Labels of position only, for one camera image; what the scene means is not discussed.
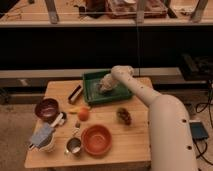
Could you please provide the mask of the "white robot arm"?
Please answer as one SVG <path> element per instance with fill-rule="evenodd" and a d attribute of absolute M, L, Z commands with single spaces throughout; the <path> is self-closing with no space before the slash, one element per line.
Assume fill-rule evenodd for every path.
<path fill-rule="evenodd" d="M 198 171 L 184 104 L 141 83 L 133 73 L 131 66 L 117 65 L 101 83 L 104 90 L 123 84 L 148 107 L 151 171 Z"/>

